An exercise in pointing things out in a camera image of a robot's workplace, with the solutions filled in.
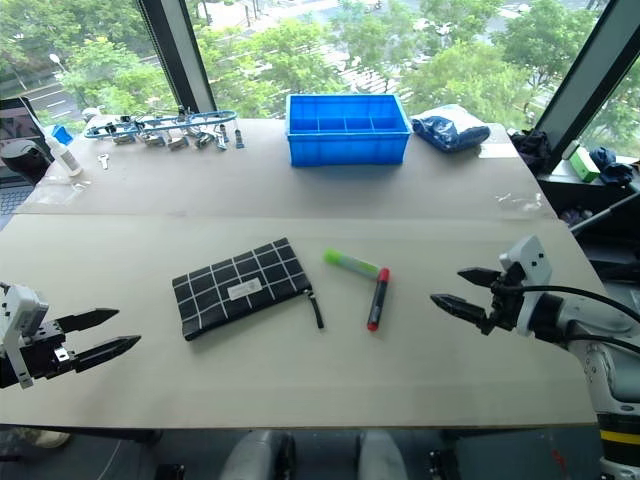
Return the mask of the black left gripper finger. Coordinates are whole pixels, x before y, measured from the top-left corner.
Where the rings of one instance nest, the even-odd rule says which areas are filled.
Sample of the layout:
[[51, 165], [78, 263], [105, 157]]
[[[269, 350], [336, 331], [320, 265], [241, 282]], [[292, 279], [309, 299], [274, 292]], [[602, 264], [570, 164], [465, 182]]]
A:
[[108, 362], [130, 350], [141, 339], [140, 335], [128, 335], [110, 339], [75, 356], [73, 369], [81, 373]]
[[67, 315], [55, 320], [61, 331], [70, 333], [98, 326], [119, 313], [118, 309], [95, 308], [83, 313]]

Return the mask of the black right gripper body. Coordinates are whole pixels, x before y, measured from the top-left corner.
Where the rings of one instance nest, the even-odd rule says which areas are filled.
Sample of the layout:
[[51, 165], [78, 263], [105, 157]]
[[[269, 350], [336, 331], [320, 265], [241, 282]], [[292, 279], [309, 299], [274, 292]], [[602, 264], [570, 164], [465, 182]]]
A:
[[488, 335], [496, 327], [506, 331], [515, 328], [524, 300], [523, 294], [518, 293], [517, 290], [522, 287], [524, 279], [523, 268], [518, 262], [515, 262], [489, 288], [493, 295], [491, 312], [480, 327], [482, 334]]

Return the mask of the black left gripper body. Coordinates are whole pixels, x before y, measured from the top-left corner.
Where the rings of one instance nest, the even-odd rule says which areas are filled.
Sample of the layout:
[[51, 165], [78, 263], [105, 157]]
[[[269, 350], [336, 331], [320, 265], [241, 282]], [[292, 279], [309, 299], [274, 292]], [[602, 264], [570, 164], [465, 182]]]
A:
[[75, 354], [64, 346], [65, 332], [57, 321], [43, 323], [22, 346], [22, 356], [33, 379], [51, 379], [74, 370]]

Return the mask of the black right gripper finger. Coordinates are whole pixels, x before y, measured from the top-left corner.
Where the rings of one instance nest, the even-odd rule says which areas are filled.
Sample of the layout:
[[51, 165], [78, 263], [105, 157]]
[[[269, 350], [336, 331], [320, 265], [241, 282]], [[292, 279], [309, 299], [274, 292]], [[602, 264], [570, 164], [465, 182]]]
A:
[[485, 310], [477, 305], [467, 302], [465, 299], [451, 294], [432, 294], [432, 302], [456, 318], [469, 323], [483, 323], [486, 320]]
[[484, 267], [467, 267], [459, 270], [457, 274], [468, 282], [476, 286], [490, 288], [498, 281], [502, 273]]

